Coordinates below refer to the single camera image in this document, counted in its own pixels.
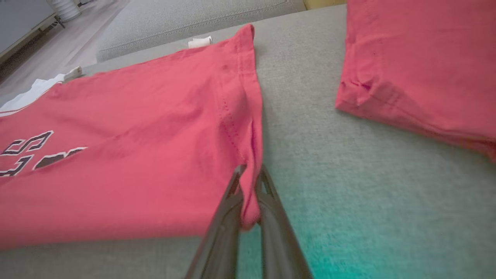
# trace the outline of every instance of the floor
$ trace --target floor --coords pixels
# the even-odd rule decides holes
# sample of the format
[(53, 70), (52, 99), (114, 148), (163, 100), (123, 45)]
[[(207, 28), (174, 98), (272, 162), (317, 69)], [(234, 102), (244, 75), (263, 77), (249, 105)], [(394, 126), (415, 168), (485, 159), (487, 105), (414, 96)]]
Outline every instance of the floor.
[(105, 28), (130, 0), (94, 0), (80, 7), (82, 14), (57, 25), (0, 69), (0, 104), (26, 92), (37, 79), (96, 63), (96, 49)]

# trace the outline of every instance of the folded shirt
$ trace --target folded shirt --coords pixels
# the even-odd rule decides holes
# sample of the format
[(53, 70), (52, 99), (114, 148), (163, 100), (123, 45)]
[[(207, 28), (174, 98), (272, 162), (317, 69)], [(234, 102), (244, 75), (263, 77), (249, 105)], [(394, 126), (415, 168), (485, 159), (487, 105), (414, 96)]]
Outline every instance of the folded shirt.
[(55, 84), (0, 117), (0, 248), (201, 235), (234, 169), (259, 215), (254, 30)]
[(496, 160), (496, 1), (349, 0), (337, 109)]

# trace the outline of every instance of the couch cushion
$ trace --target couch cushion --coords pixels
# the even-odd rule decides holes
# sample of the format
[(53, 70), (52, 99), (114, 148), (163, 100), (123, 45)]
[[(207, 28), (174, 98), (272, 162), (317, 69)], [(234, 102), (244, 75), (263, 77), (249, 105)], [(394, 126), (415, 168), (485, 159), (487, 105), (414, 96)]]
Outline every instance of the couch cushion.
[(105, 31), (97, 60), (302, 10), (302, 0), (135, 0)]
[[(332, 108), (345, 14), (342, 5), (253, 24), (264, 163), (314, 277), (496, 277), (496, 166), (474, 152)], [(218, 41), (238, 29), (206, 36)], [(83, 72), (125, 67), (181, 46)], [(180, 245), (135, 240), (2, 252), (0, 277), (182, 278), (197, 244), (195, 238)], [(239, 278), (262, 278), (259, 229), (243, 234), (240, 246)]]

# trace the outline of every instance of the white fabric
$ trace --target white fabric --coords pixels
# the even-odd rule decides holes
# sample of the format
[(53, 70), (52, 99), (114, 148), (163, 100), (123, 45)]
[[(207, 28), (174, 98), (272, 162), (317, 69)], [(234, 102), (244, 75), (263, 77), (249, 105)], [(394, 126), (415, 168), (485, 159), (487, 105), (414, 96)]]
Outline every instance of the white fabric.
[(81, 74), (81, 67), (76, 67), (66, 74), (59, 73), (57, 76), (55, 76), (54, 78), (50, 78), (49, 80), (36, 79), (29, 91), (17, 95), (15, 98), (6, 102), (0, 108), (0, 117), (11, 115), (20, 111), (21, 109), (36, 101), (48, 89), (50, 89), (50, 87), (54, 86), (54, 84), (58, 82), (67, 82), (71, 79), (81, 76)]
[(206, 38), (203, 38), (203, 39), (197, 39), (197, 38), (193, 38), (192, 41), (189, 41), (187, 43), (187, 47), (192, 49), (192, 48), (199, 48), (199, 47), (204, 47), (204, 46), (208, 46), (212, 43), (212, 36), (208, 36)]

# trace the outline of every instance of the stitching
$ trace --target stitching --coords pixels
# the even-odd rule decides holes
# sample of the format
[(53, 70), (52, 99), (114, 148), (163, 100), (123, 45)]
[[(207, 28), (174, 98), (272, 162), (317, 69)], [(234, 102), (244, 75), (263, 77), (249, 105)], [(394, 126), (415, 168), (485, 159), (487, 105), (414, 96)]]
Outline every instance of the stitching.
[[(236, 54), (237, 54), (237, 55), (236, 55), (236, 58), (237, 58), (237, 60), (238, 60), (238, 65), (237, 65), (237, 66), (238, 66), (238, 72), (237, 72), (237, 74), (238, 74), (238, 78), (240, 78), (240, 76), (242, 75), (242, 72), (240, 71), (240, 63), (241, 63), (241, 60), (240, 60), (240, 55), (241, 55), (241, 53), (240, 53), (240, 51), (241, 51), (241, 49), (240, 49), (240, 45), (241, 45), (241, 38), (236, 38), (236, 43), (235, 43), (235, 45), (234, 45), (234, 48), (235, 48), (235, 50), (236, 50)], [(243, 83), (242, 83), (242, 82), (240, 83), (240, 86), (243, 88), (243, 91), (244, 91), (244, 89), (245, 89), (245, 88), (244, 88), (244, 86), (243, 86)], [(231, 112), (229, 112), (229, 108), (227, 108), (227, 109), (228, 109), (228, 113), (229, 113), (229, 118), (231, 118), (231, 125), (232, 125), (233, 130), (234, 130), (234, 137), (236, 137), (236, 138), (239, 140), (240, 134), (238, 133), (238, 130), (236, 130), (236, 127), (234, 126), (233, 116), (231, 115)], [(239, 148), (238, 148), (238, 153), (239, 153), (239, 155), (241, 156), (241, 158), (243, 158), (243, 161), (244, 161), (244, 162), (246, 162), (247, 160), (246, 160), (246, 158), (245, 158), (245, 157), (241, 154), (241, 152), (239, 152)]]
[[(282, 2), (282, 3), (279, 3), (279, 4), (277, 4), (277, 5), (275, 5), (275, 6), (271, 7), (271, 8), (266, 8), (264, 10), (276, 9), (278, 5), (285, 4), (285, 3), (286, 2)], [(227, 19), (232, 19), (232, 18), (237, 18), (237, 17), (243, 17), (243, 16), (245, 16), (245, 15), (247, 15), (249, 13), (254, 13), (254, 12), (257, 12), (257, 11), (260, 11), (260, 10), (262, 10), (262, 9), (254, 10), (254, 11), (250, 11), (250, 12), (246, 12), (244, 14), (239, 14), (239, 15), (236, 15), (236, 16), (223, 17), (223, 18), (220, 18), (220, 19), (217, 19), (217, 20), (208, 21), (208, 22), (205, 22), (205, 23), (202, 23), (202, 24), (196, 24), (197, 22), (195, 22), (195, 23), (193, 23), (194, 26), (192, 26), (192, 24), (190, 23), (188, 25), (183, 25), (181, 27), (178, 27), (177, 29), (172, 29), (172, 30), (164, 31), (164, 32), (158, 32), (158, 33), (155, 33), (153, 35), (142, 37), (142, 38), (137, 39), (137, 40), (127, 41), (123, 45), (115, 45), (115, 46), (112, 46), (112, 47), (107, 48), (107, 49), (99, 50), (99, 53), (105, 53), (105, 52), (108, 52), (108, 51), (121, 49), (121, 48), (124, 48), (124, 47), (127, 47), (127, 46), (131, 46), (131, 45), (135, 45), (135, 44), (139, 44), (139, 43), (144, 43), (144, 42), (147, 42), (147, 41), (149, 41), (151, 39), (154, 39), (154, 38), (164, 37), (164, 36), (167, 36), (169, 34), (174, 34), (174, 33), (182, 32), (184, 30), (193, 29), (195, 27), (207, 25), (207, 24), (210, 24), (210, 23), (213, 23), (213, 22), (219, 22), (219, 21), (223, 21), (223, 20), (227, 20)]]
[[(391, 104), (391, 103), (389, 103), (389, 102), (387, 102), (387, 101), (385, 101), (385, 100), (382, 100), (382, 99), (378, 98), (377, 96), (370, 95), (370, 98), (373, 98), (373, 99), (375, 99), (375, 100), (379, 101), (380, 103), (382, 103), (382, 104), (384, 104), (384, 105), (388, 105), (388, 106), (391, 106), (391, 107), (393, 107), (393, 108), (396, 108), (398, 111), (402, 112), (404, 115), (409, 116), (409, 117), (411, 117), (413, 120), (415, 120), (415, 121), (417, 121), (417, 122), (419, 122), (419, 123), (421, 123), (421, 124), (424, 124), (425, 126), (428, 126), (428, 127), (432, 128), (432, 129), (434, 129), (434, 130), (438, 130), (438, 131), (441, 131), (441, 132), (447, 132), (447, 133), (454, 133), (454, 134), (455, 134), (455, 135), (447, 135), (447, 136), (450, 136), (450, 137), (463, 136), (463, 137), (468, 137), (468, 139), (467, 139), (467, 140), (483, 140), (483, 141), (490, 141), (490, 142), (492, 142), (490, 139), (486, 139), (486, 138), (484, 138), (484, 137), (480, 137), (480, 136), (477, 136), (477, 135), (472, 135), (472, 134), (469, 134), (469, 133), (464, 133), (464, 132), (460, 132), (460, 131), (456, 131), (456, 130), (446, 130), (446, 129), (440, 128), (440, 127), (438, 127), (438, 126), (436, 126), (436, 125), (434, 125), (434, 124), (431, 124), (431, 123), (424, 122), (424, 121), (420, 120), (420, 119), (419, 119), (419, 118), (417, 118), (417, 116), (415, 116), (414, 114), (412, 114), (412, 113), (410, 113), (410, 112), (406, 111), (405, 109), (403, 109), (403, 108), (401, 108), (401, 107), (398, 107), (398, 106), (396, 106), (396, 105), (394, 105), (394, 104)], [(340, 101), (341, 101), (341, 102), (344, 102), (344, 103), (346, 103), (346, 104), (348, 104), (348, 105), (350, 105), (350, 106), (352, 106), (352, 107), (358, 108), (359, 110), (361, 110), (361, 111), (363, 111), (363, 112), (369, 112), (369, 113), (373, 113), (373, 112), (374, 112), (374, 110), (364, 109), (363, 107), (361, 107), (361, 106), (359, 106), (359, 105), (357, 105), (357, 104), (353, 104), (353, 103), (347, 102), (347, 101), (346, 101), (346, 100), (344, 100), (344, 99), (340, 99)], [(430, 131), (430, 130), (427, 130), (427, 129), (423, 128), (423, 127), (418, 127), (418, 126), (417, 126), (417, 125), (415, 125), (415, 124), (409, 124), (409, 123), (407, 123), (407, 124), (408, 124), (408, 125), (412, 125), (412, 126), (414, 126), (415, 128), (417, 128), (417, 129), (421, 129), (421, 130), (424, 130), (424, 131), (429, 131), (429, 132), (431, 132), (431, 133), (436, 133), (436, 134), (439, 134), (439, 132), (437, 132), (437, 131)]]
[[(369, 17), (369, 21), (370, 23), (373, 23), (374, 25), (377, 25), (378, 24), (378, 21), (379, 21), (379, 16), (377, 15), (377, 12), (375, 11), (375, 5), (373, 5), (371, 2), (367, 2), (366, 3), (368, 9), (367, 9), (367, 16)], [(383, 41), (382, 41), (382, 38), (379, 37), (379, 39), (377, 40), (377, 52), (378, 52), (378, 55), (379, 55), (379, 65), (377, 66), (378, 67), (378, 72), (380, 74), (380, 76), (383, 76), (383, 73), (384, 73), (384, 50), (383, 50)]]
[[(240, 50), (238, 48), (238, 45), (239, 45), (239, 38), (236, 38), (236, 42), (235, 42), (235, 49), (236, 49), (236, 53), (237, 53), (237, 61), (238, 61), (238, 72), (237, 74), (240, 75), (240, 71), (239, 71), (239, 63), (240, 63)], [(239, 136), (238, 134), (238, 131), (236, 131), (236, 128), (234, 127), (234, 121), (233, 121), (233, 117), (232, 117), (232, 114), (229, 110), (229, 107), (227, 105), (227, 100), (226, 100), (226, 96), (225, 96), (225, 92), (223, 90), (220, 90), (220, 95), (221, 95), (221, 98), (222, 98), (222, 101), (224, 104), (221, 104), (222, 107), (224, 107), (229, 115), (229, 119), (231, 121), (231, 127), (233, 127), (233, 130), (234, 130), (234, 137), (235, 136)], [(232, 133), (229, 132), (229, 129), (228, 129), (228, 126), (225, 122), (225, 117), (223, 117), (222, 115), (222, 110), (219, 111), (219, 117), (220, 117), (220, 121), (222, 122), (222, 126), (224, 127), (224, 130), (226, 131), (226, 134), (227, 134), (227, 137), (229, 138), (229, 140), (231, 141), (231, 144), (232, 146), (234, 147), (234, 149), (236, 150), (236, 152), (238, 153), (238, 155), (241, 157), (241, 159), (243, 160), (243, 162), (246, 162), (246, 158), (241, 154), (241, 151), (240, 149), (238, 148), (238, 146), (234, 143), (234, 140), (233, 140), (233, 136), (232, 136)]]
[[(246, 66), (244, 65), (244, 62), (245, 62), (244, 58), (245, 58), (245, 55), (246, 55), (246, 49), (245, 49), (245, 45), (243, 44), (244, 42), (245, 41), (241, 41), (241, 37), (237, 38), (235, 47), (236, 47), (236, 52), (238, 54), (238, 57), (237, 57), (238, 58), (238, 79), (239, 79), (239, 82), (240, 82), (241, 87), (243, 88), (243, 91), (246, 94), (246, 91), (247, 91), (247, 88), (246, 88), (246, 78), (245, 78), (245, 69), (246, 69)], [(253, 131), (253, 119), (251, 120), (251, 130)], [(244, 157), (242, 157), (242, 158), (244, 160), (244, 163), (248, 163), (248, 161)], [(254, 171), (255, 171), (255, 167), (256, 167), (255, 155), (253, 155), (253, 170)], [(241, 215), (242, 216), (242, 219), (245, 219), (245, 216), (246, 216), (246, 213), (248, 211), (248, 207), (249, 207), (249, 204), (251, 202), (251, 198), (252, 198), (253, 192), (254, 192), (253, 191), (253, 183), (254, 183), (253, 174), (251, 173), (249, 175), (251, 175), (251, 185), (249, 186), (248, 197), (246, 199), (246, 203), (243, 202), (243, 207), (245, 207), (245, 208), (243, 209), (243, 212), (242, 212), (242, 215)]]
[[(433, 124), (420, 121), (414, 115), (410, 114), (409, 112), (403, 110), (402, 108), (400, 108), (398, 106), (395, 106), (393, 104), (390, 104), (390, 103), (388, 103), (388, 102), (386, 102), (386, 101), (384, 101), (382, 99), (379, 99), (379, 98), (377, 98), (375, 96), (373, 96), (373, 98), (376, 99), (379, 102), (382, 102), (384, 105), (389, 105), (391, 107), (394, 107), (394, 108), (398, 109), (400, 112), (404, 113), (405, 115), (408, 115), (408, 116), (412, 117), (414, 120), (416, 120), (416, 121), (418, 121), (418, 122), (420, 122), (422, 124), (425, 124), (426, 126), (429, 126), (431, 128), (434, 128), (434, 129), (439, 129), (442, 132), (450, 132), (450, 130), (440, 129), (439, 127), (436, 127)], [(372, 112), (372, 111), (368, 111), (366, 109), (360, 108), (360, 106), (357, 106), (356, 104), (349, 103), (349, 102), (345, 101), (344, 99), (340, 99), (340, 101), (342, 101), (343, 103), (346, 103), (346, 104), (348, 104), (348, 105), (350, 105), (352, 107), (358, 108), (358, 110), (365, 111), (365, 112)], [(424, 132), (426, 132), (428, 134), (432, 134), (432, 135), (435, 135), (436, 137), (439, 137), (439, 138), (436, 138), (436, 137), (433, 136), (437, 140), (441, 140), (441, 138), (443, 138), (444, 136), (448, 136), (447, 143), (453, 144), (453, 145), (457, 145), (457, 146), (463, 146), (463, 143), (462, 142), (464, 141), (464, 142), (467, 142), (469, 144), (472, 144), (471, 146), (469, 146), (470, 149), (475, 150), (475, 151), (478, 151), (478, 152), (481, 152), (483, 154), (486, 154), (491, 159), (496, 154), (496, 152), (494, 151), (494, 148), (492, 147), (495, 144), (495, 142), (492, 141), (491, 139), (485, 139), (485, 138), (481, 138), (481, 137), (477, 137), (477, 136), (473, 136), (471, 134), (465, 134), (465, 133), (459, 133), (458, 135), (457, 134), (455, 134), (455, 135), (449, 135), (449, 134), (443, 135), (443, 134), (439, 133), (438, 131), (428, 130), (428, 129), (425, 129), (424, 127), (419, 127), (419, 126), (417, 126), (415, 124), (408, 124), (408, 123), (407, 123), (407, 125), (409, 127), (404, 127), (404, 126), (402, 126), (402, 123), (390, 122), (388, 119), (384, 119), (382, 116), (377, 116), (377, 118), (376, 117), (372, 117), (372, 118), (369, 118), (369, 119), (378, 121), (378, 122), (383, 123), (383, 124), (391, 125), (393, 127), (399, 127), (401, 129), (405, 129), (405, 130), (410, 131), (410, 132), (420, 133), (419, 131), (424, 131)]]

